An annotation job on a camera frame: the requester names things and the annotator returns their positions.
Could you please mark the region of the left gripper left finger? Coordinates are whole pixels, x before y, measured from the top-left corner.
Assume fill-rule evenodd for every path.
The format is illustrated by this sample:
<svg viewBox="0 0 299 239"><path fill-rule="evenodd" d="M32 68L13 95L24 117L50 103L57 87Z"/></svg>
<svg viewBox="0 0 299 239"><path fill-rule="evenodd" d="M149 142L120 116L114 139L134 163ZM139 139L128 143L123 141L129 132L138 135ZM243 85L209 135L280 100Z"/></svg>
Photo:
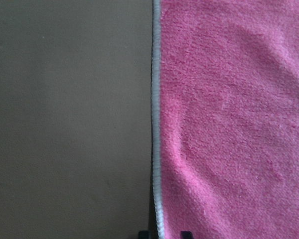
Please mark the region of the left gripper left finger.
<svg viewBox="0 0 299 239"><path fill-rule="evenodd" d="M137 239L151 239L150 231L139 231Z"/></svg>

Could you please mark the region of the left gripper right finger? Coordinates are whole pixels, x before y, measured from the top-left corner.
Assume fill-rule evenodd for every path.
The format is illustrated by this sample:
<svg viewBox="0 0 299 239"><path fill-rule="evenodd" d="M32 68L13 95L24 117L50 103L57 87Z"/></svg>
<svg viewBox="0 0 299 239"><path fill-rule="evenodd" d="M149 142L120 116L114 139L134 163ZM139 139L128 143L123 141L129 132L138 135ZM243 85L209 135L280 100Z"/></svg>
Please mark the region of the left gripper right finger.
<svg viewBox="0 0 299 239"><path fill-rule="evenodd" d="M193 239L193 234L190 231L181 231L180 238L181 239Z"/></svg>

